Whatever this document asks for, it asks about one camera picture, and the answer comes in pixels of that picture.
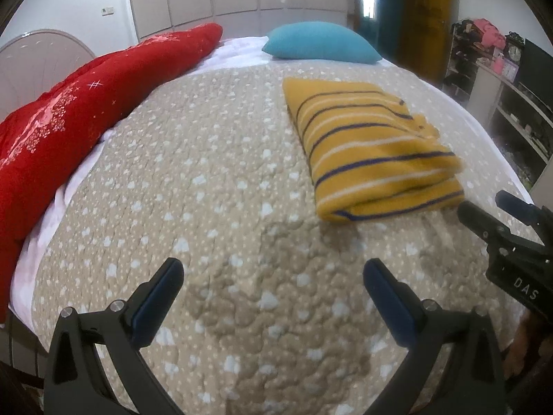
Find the television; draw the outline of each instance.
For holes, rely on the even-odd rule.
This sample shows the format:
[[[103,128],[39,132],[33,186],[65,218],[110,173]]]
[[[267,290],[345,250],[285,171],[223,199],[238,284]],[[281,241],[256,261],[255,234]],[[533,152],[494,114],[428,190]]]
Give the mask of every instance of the television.
[[[515,83],[522,84],[549,110],[553,109],[553,57],[528,39]]]

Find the yellow striped sweater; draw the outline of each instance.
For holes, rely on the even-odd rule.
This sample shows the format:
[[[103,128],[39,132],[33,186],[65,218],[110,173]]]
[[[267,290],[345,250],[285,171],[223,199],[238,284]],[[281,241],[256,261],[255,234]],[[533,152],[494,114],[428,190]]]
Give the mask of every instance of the yellow striped sweater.
[[[376,220],[463,200],[460,159],[401,99],[367,83],[286,78],[283,87],[322,219]]]

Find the blue gripper pad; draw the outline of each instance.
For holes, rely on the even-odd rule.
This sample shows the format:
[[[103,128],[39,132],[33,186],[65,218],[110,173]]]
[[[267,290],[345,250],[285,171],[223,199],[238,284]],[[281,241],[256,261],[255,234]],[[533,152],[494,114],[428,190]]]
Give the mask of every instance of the blue gripper pad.
[[[395,342],[403,348],[415,345],[424,309],[411,288],[398,282],[380,259],[365,264],[363,284]]]
[[[519,200],[509,192],[500,190],[496,195],[496,204],[498,208],[503,209],[506,213],[512,215],[527,226],[531,226],[538,222],[537,212],[539,209]]]
[[[132,318],[131,344],[136,349],[154,340],[184,282],[184,268],[179,260],[168,259],[158,272],[162,269],[161,277],[156,273],[150,280],[153,288]]]

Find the blue pillow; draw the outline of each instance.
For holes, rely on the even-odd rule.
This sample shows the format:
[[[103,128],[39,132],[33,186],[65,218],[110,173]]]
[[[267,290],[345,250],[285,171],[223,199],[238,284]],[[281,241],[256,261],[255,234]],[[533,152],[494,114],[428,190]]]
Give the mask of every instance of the blue pillow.
[[[363,37],[334,23],[308,21],[269,33],[263,51],[282,59],[329,59],[375,64],[381,55]]]

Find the quilted bedspread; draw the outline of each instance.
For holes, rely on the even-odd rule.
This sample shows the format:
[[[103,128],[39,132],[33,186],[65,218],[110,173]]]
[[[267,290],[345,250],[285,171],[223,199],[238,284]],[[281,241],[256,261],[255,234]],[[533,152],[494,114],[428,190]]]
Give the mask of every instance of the quilted bedspread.
[[[500,344],[512,338],[521,308],[486,280],[485,244],[453,210],[377,223],[317,218],[286,76],[368,81],[400,96],[465,162],[467,198],[533,238],[494,205],[501,189],[519,195],[505,165],[410,72],[310,61],[184,76],[115,129],[71,201],[34,291],[45,347],[63,307],[128,298],[169,256],[183,262],[185,283],[142,354],[191,415],[362,414],[405,356],[363,288],[371,257],[446,309],[485,305]]]

